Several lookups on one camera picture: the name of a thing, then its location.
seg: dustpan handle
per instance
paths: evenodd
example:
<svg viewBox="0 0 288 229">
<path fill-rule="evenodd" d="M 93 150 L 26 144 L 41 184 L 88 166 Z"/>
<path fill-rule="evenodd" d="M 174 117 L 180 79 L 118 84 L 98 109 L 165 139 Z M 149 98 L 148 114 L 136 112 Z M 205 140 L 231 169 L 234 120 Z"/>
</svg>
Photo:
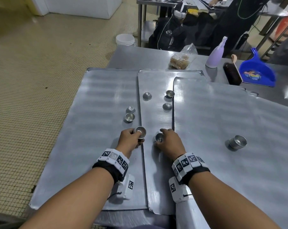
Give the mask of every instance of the dustpan handle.
<svg viewBox="0 0 288 229">
<path fill-rule="evenodd" d="M 255 48 L 251 48 L 251 52 L 253 54 L 253 59 L 258 59 L 260 60 L 259 54 Z"/>
</svg>

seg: black bag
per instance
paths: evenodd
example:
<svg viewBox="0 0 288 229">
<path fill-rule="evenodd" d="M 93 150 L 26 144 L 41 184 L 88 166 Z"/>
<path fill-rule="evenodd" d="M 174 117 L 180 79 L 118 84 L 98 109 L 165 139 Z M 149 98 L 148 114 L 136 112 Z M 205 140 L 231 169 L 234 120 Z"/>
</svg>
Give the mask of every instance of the black bag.
<svg viewBox="0 0 288 229">
<path fill-rule="evenodd" d="M 148 47 L 165 51 L 180 52 L 185 46 L 187 33 L 175 16 L 159 18 L 154 33 L 150 36 Z"/>
</svg>

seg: hand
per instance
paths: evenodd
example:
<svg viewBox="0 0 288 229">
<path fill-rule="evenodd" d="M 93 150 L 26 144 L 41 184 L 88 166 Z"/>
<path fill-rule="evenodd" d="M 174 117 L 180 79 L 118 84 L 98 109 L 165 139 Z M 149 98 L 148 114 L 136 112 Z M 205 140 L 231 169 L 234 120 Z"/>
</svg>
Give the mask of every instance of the hand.
<svg viewBox="0 0 288 229">
<path fill-rule="evenodd" d="M 209 6 L 215 6 L 218 3 L 218 0 L 212 0 L 209 2 Z"/>
<path fill-rule="evenodd" d="M 131 152 L 145 141 L 145 139 L 139 140 L 139 136 L 141 135 L 140 131 L 132 134 L 133 130 L 133 128 L 123 130 L 119 137 L 119 143 L 115 148 L 122 152 L 127 158 L 130 158 Z"/>
<path fill-rule="evenodd" d="M 160 131 L 164 134 L 164 140 L 162 142 L 156 142 L 155 145 L 170 159 L 174 161 L 186 153 L 180 137 L 174 130 L 162 128 Z"/>
</svg>

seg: plastic bag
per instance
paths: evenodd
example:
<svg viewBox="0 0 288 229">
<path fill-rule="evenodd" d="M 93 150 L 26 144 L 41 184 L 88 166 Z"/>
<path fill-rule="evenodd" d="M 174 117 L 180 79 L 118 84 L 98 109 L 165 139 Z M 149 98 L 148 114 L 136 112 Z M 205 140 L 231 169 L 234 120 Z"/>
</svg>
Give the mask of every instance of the plastic bag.
<svg viewBox="0 0 288 229">
<path fill-rule="evenodd" d="M 174 54 L 169 61 L 169 65 L 179 70 L 184 70 L 194 61 L 197 55 L 197 50 L 194 44 L 185 46 L 182 51 Z"/>
</svg>

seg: white wristband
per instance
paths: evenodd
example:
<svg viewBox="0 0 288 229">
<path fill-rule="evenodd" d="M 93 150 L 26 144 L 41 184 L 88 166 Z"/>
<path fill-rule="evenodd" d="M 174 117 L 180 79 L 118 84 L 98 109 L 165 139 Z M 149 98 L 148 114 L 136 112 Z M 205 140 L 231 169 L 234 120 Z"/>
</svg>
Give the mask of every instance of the white wristband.
<svg viewBox="0 0 288 229">
<path fill-rule="evenodd" d="M 116 149 L 106 149 L 104 153 L 97 159 L 98 161 L 105 161 L 115 166 L 115 168 L 124 175 L 125 170 L 129 165 L 129 160 L 125 155 Z"/>
<path fill-rule="evenodd" d="M 174 161 L 172 169 L 177 180 L 180 182 L 188 172 L 199 166 L 208 168 L 199 156 L 195 156 L 194 153 L 185 153 Z"/>
</svg>

